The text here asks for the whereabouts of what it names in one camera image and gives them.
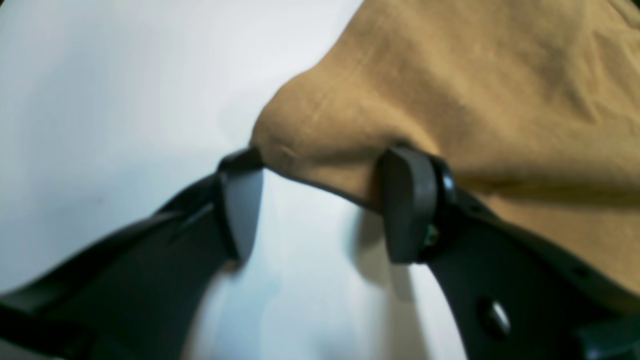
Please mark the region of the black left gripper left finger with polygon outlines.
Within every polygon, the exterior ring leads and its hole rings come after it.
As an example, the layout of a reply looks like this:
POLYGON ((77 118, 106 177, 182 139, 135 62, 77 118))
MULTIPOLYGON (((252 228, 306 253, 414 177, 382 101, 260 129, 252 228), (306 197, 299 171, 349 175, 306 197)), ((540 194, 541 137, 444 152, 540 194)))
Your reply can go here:
POLYGON ((263 160, 245 148, 149 217, 1 296, 1 339, 61 360, 178 360, 210 280, 252 254, 263 160))

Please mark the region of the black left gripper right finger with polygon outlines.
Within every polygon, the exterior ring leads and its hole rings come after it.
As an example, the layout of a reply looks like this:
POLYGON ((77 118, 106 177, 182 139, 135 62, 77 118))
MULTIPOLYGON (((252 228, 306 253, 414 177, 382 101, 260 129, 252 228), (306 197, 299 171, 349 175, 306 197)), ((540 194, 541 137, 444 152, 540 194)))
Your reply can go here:
POLYGON ((469 360, 637 360, 639 296, 457 187, 404 146, 379 158, 388 258, 438 282, 469 360))

